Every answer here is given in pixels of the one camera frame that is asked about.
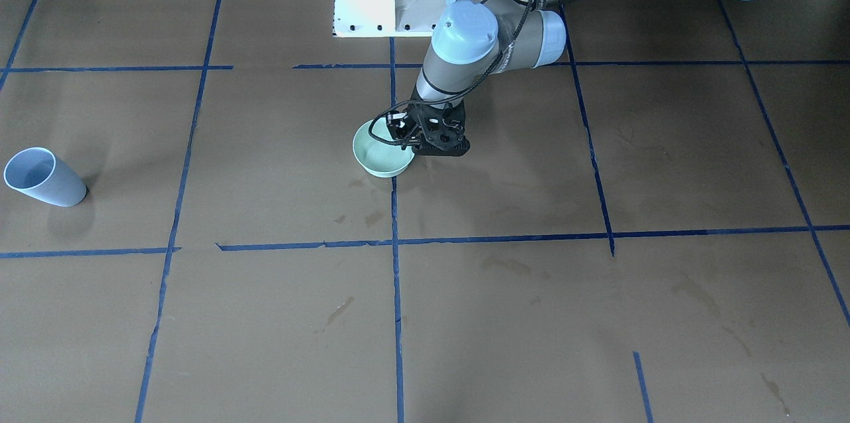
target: cup opening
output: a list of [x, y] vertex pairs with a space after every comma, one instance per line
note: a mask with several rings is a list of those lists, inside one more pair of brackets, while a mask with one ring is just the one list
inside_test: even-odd
[[15, 154], [3, 172], [6, 184], [18, 190], [39, 186], [56, 168], [55, 156], [43, 148], [34, 147]]

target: robotic arm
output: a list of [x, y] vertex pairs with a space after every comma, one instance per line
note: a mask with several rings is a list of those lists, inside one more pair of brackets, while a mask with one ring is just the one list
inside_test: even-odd
[[[377, 115], [370, 135], [428, 156], [462, 156], [464, 97], [491, 74], [554, 62], [566, 44], [558, 0], [446, 0], [412, 97]], [[385, 120], [392, 141], [375, 136]]]

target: black cable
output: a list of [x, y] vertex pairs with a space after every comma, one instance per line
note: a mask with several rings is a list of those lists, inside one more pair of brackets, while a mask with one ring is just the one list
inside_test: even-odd
[[403, 100], [403, 102], [396, 103], [395, 105], [391, 106], [390, 108], [387, 108], [385, 111], [380, 112], [380, 114], [377, 115], [373, 119], [371, 124], [369, 124], [369, 135], [371, 136], [371, 138], [375, 139], [378, 142], [382, 142], [383, 144], [401, 145], [401, 147], [406, 147], [407, 145], [410, 145], [410, 140], [412, 139], [412, 135], [407, 135], [406, 138], [404, 138], [404, 139], [394, 139], [394, 141], [388, 141], [387, 139], [383, 139], [383, 138], [375, 135], [375, 133], [373, 132], [375, 124], [381, 118], [385, 118], [386, 115], [389, 115], [392, 111], [395, 111], [396, 109], [401, 108], [401, 106], [409, 106], [409, 105], [412, 105], [412, 104], [425, 105], [425, 106], [437, 106], [437, 105], [440, 105], [440, 104], [447, 104], [447, 103], [453, 102], [453, 100], [458, 100], [458, 99], [464, 98], [464, 96], [467, 96], [467, 94], [473, 92], [473, 90], [475, 88], [477, 88], [481, 83], [483, 83], [483, 81], [493, 72], [493, 70], [495, 70], [495, 67], [498, 66], [499, 62], [501, 62], [501, 58], [502, 58], [502, 56], [504, 56], [505, 50], [508, 50], [508, 48], [511, 48], [511, 46], [513, 46], [513, 43], [517, 40], [517, 37], [519, 36], [519, 33], [522, 31], [523, 25], [525, 24], [525, 19], [528, 18], [529, 13], [531, 11], [533, 11], [534, 5], [537, 2], [537, 0], [528, 0], [528, 1], [525, 1], [525, 2], [523, 2], [522, 0], [513, 0], [513, 1], [516, 2], [516, 3], [519, 3], [520, 5], [525, 6], [525, 9], [523, 9], [523, 15], [522, 15], [522, 17], [519, 18], [519, 23], [517, 23], [517, 27], [513, 31], [513, 35], [511, 36], [511, 39], [508, 42], [507, 46], [505, 48], [502, 48], [502, 50], [499, 50], [499, 53], [497, 54], [497, 56], [495, 56], [495, 59], [493, 60], [493, 62], [491, 64], [489, 64], [489, 66], [487, 66], [487, 69], [485, 70], [485, 72], [483, 72], [481, 74], [481, 76], [479, 76], [479, 78], [476, 79], [476, 81], [473, 82], [473, 84], [470, 84], [469, 86], [467, 86], [467, 88], [465, 88], [465, 90], [462, 90], [458, 93], [452, 93], [452, 94], [450, 94], [449, 97], [442, 98], [442, 99], [439, 99], [439, 100], [409, 99], [409, 100]]

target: light blue cup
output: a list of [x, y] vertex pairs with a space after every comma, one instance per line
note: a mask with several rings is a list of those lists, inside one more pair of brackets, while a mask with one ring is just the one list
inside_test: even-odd
[[42, 202], [70, 207], [86, 196], [80, 176], [48, 149], [24, 149], [3, 170], [6, 185]]

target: blue tape line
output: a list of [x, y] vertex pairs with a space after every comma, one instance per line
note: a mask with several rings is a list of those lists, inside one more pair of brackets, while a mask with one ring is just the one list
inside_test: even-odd
[[576, 66], [740, 66], [734, 60], [657, 60], [657, 62], [576, 62]]
[[27, 9], [27, 16], [24, 17], [24, 23], [21, 24], [21, 30], [18, 32], [18, 37], [15, 39], [15, 45], [12, 47], [12, 53], [9, 54], [9, 59], [6, 61], [6, 69], [3, 70], [3, 74], [0, 75], [0, 90], [3, 89], [3, 85], [6, 84], [6, 77], [9, 75], [9, 70], [12, 69], [12, 63], [15, 62], [15, 57], [18, 56], [18, 49], [21, 47], [21, 40], [24, 39], [24, 33], [27, 32], [27, 27], [30, 24], [30, 18], [33, 18], [33, 11], [36, 9], [36, 3], [39, 0], [33, 0], [30, 2], [30, 9]]
[[553, 240], [592, 240], [608, 238], [605, 232], [513, 236], [446, 236], [445, 238], [402, 238], [401, 245], [485, 244], [485, 242], [546, 242]]
[[195, 139], [195, 129], [198, 126], [198, 115], [201, 112], [201, 102], [204, 96], [204, 87], [207, 84], [207, 71], [209, 71], [210, 57], [213, 54], [213, 42], [215, 40], [216, 24], [218, 23], [218, 11], [221, 9], [221, 1], [216, 0], [215, 8], [212, 14], [212, 24], [210, 24], [210, 35], [207, 39], [207, 53], [204, 56], [204, 66], [201, 70], [201, 81], [198, 84], [198, 94], [195, 98], [195, 112], [192, 115], [192, 126], [189, 128], [189, 141], [186, 144], [186, 154], [183, 158], [183, 172], [180, 175], [180, 187], [177, 193], [177, 202], [174, 205], [174, 223], [171, 227], [171, 233], [168, 236], [168, 249], [165, 254], [165, 262], [162, 266], [162, 279], [160, 281], [159, 301], [157, 303], [157, 323], [154, 325], [154, 330], [151, 332], [151, 341], [148, 344], [148, 354], [145, 358], [145, 372], [142, 376], [142, 384], [139, 390], [139, 404], [136, 406], [135, 423], [141, 423], [143, 411], [145, 411], [145, 400], [147, 398], [148, 384], [151, 381], [151, 368], [153, 366], [154, 354], [157, 350], [157, 338], [159, 336], [160, 323], [162, 321], [162, 306], [165, 304], [165, 293], [167, 289], [167, 278], [171, 271], [171, 262], [174, 250], [174, 244], [177, 240], [177, 229], [180, 223], [180, 211], [183, 208], [183, 194], [186, 191], [186, 181], [189, 178], [189, 164], [192, 159], [192, 142]]
[[251, 250], [289, 250], [290, 248], [334, 248], [334, 247], [375, 247], [392, 245], [391, 240], [341, 240], [337, 242], [291, 242], [291, 244], [249, 244], [216, 246], [222, 252], [243, 252]]
[[747, 227], [740, 229], [689, 229], [689, 230], [636, 230], [635, 232], [614, 232], [616, 238], [649, 238], [649, 236], [710, 236], [770, 234], [783, 232], [808, 232], [806, 226], [787, 227]]
[[782, 151], [782, 145], [780, 145], [780, 139], [776, 135], [776, 131], [774, 130], [774, 124], [770, 120], [770, 116], [768, 116], [767, 106], [764, 105], [764, 100], [762, 99], [762, 94], [758, 91], [758, 86], [756, 85], [756, 79], [753, 78], [752, 70], [750, 69], [750, 65], [747, 63], [746, 57], [744, 56], [744, 50], [741, 48], [740, 41], [738, 41], [738, 35], [735, 33], [735, 29], [732, 26], [732, 20], [729, 18], [729, 14], [726, 12], [726, 7], [723, 5], [723, 0], [717, 0], [717, 5], [720, 7], [720, 12], [723, 13], [723, 18], [726, 20], [726, 25], [729, 28], [729, 32], [732, 35], [732, 41], [735, 43], [735, 48], [738, 49], [738, 55], [740, 56], [741, 63], [744, 65], [744, 69], [746, 70], [747, 78], [750, 79], [750, 86], [752, 86], [753, 94], [756, 94], [756, 101], [758, 102], [758, 107], [762, 111], [762, 117], [764, 118], [764, 123], [768, 126], [768, 131], [770, 131], [770, 138], [773, 139], [774, 147], [776, 147], [776, 151], [778, 155], [780, 155], [780, 160], [782, 161], [782, 165], [786, 168], [786, 175], [788, 176], [788, 181], [792, 189], [794, 190], [794, 196], [798, 205], [800, 206], [800, 211], [802, 212], [802, 216], [806, 221], [806, 225], [808, 230], [811, 232], [811, 240], [814, 241], [814, 246], [817, 248], [817, 254], [820, 256], [820, 262], [823, 264], [823, 269], [826, 271], [826, 275], [829, 278], [829, 283], [832, 285], [832, 290], [835, 292], [835, 298], [838, 299], [838, 305], [841, 306], [841, 311], [844, 313], [844, 320], [847, 321], [847, 326], [850, 326], [850, 311], [847, 311], [847, 303], [844, 302], [844, 296], [841, 295], [841, 289], [838, 287], [837, 281], [835, 281], [835, 275], [832, 274], [832, 268], [829, 266], [829, 260], [826, 259], [826, 254], [823, 253], [823, 247], [820, 245], [820, 239], [817, 238], [817, 230], [814, 228], [814, 225], [811, 223], [811, 218], [809, 217], [808, 210], [806, 209], [806, 205], [802, 202], [802, 196], [800, 194], [800, 190], [798, 188], [798, 184], [796, 184], [796, 180], [794, 179], [794, 174], [792, 173], [792, 168], [788, 165], [788, 159], [786, 159], [786, 154]]
[[818, 232], [831, 232], [831, 230], [850, 230], [850, 224], [838, 224], [838, 226], [815, 226], [814, 230]]
[[[389, 39], [389, 103], [395, 106], [395, 39]], [[398, 181], [392, 178], [392, 304], [395, 314], [395, 407], [398, 423], [404, 423], [404, 362], [401, 357], [401, 283], [398, 279]]]
[[[753, 65], [848, 65], [850, 60], [756, 60]], [[646, 62], [576, 62], [576, 66], [740, 66], [739, 60], [647, 60]], [[300, 64], [292, 69], [372, 69], [388, 68], [387, 63]], [[573, 66], [571, 62], [551, 62], [544, 66]], [[420, 68], [422, 64], [398, 63], [396, 68]]]
[[848, 65], [850, 60], [747, 60], [754, 65]]
[[632, 351], [632, 356], [635, 359], [635, 371], [637, 371], [637, 381], [640, 383], [640, 393], [643, 397], [643, 411], [646, 411], [647, 423], [653, 423], [652, 406], [649, 404], [649, 392], [646, 391], [646, 379], [643, 377], [643, 365], [640, 363], [640, 353]]
[[97, 250], [41, 250], [36, 252], [2, 252], [0, 259], [33, 259], [67, 256], [127, 256], [128, 254], [164, 254], [165, 247], [97, 248]]
[[[13, 67], [9, 72], [125, 72], [125, 71], [201, 71], [204, 66], [91, 66], [91, 67]], [[228, 66], [207, 66], [209, 70], [230, 70]]]
[[[818, 230], [819, 232], [829, 232], [829, 230], [850, 230], [850, 224], [835, 224], [835, 226], [815, 226], [814, 229]], [[747, 235], [792, 232], [809, 232], [809, 228], [807, 226], [783, 226], [741, 227], [723, 229], [632, 230], [631, 232], [613, 232], [613, 235], [614, 238], [662, 238], [662, 236]], [[561, 240], [597, 240], [607, 238], [607, 232], [505, 236], [437, 236], [436, 238], [399, 238], [398, 245], [487, 244], [487, 242], [548, 242]], [[224, 252], [239, 252], [251, 250], [289, 250], [290, 248], [366, 247], [387, 245], [394, 245], [394, 241], [388, 239], [344, 240], [337, 242], [290, 242], [289, 244], [216, 244], [219, 250], [222, 250]]]
[[372, 63], [372, 64], [304, 64], [293, 66], [292, 69], [374, 69], [374, 68], [389, 68], [387, 63]]
[[401, 357], [401, 285], [398, 279], [398, 191], [392, 178], [392, 288], [395, 307], [395, 386], [398, 423], [404, 423], [404, 365]]
[[579, 81], [579, 69], [576, 66], [576, 56], [573, 54], [573, 45], [570, 42], [570, 27], [567, 25], [567, 14], [564, 10], [564, 3], [559, 3], [558, 8], [561, 12], [561, 20], [564, 21], [564, 30], [567, 33], [567, 54], [570, 56], [570, 69], [573, 72], [573, 82], [576, 84], [576, 95], [579, 100], [579, 110], [582, 112], [582, 123], [587, 133], [587, 147], [590, 148], [590, 162], [593, 165], [593, 178], [596, 180], [596, 190], [599, 194], [599, 205], [602, 208], [602, 217], [605, 221], [605, 232], [608, 233], [608, 247], [611, 250], [611, 256], [614, 255], [614, 233], [611, 230], [611, 220], [608, 217], [608, 205], [605, 203], [605, 192], [602, 188], [602, 178], [599, 176], [599, 163], [596, 159], [596, 151], [593, 149], [593, 137], [590, 132], [590, 124], [587, 120], [587, 110], [584, 105], [584, 96], [582, 95], [582, 83]]
[[392, 63], [371, 63], [371, 64], [303, 64], [293, 66], [292, 69], [387, 69], [395, 66], [396, 68], [404, 67], [404, 68], [419, 68], [422, 67], [421, 64], [416, 63], [396, 63], [392, 65]]

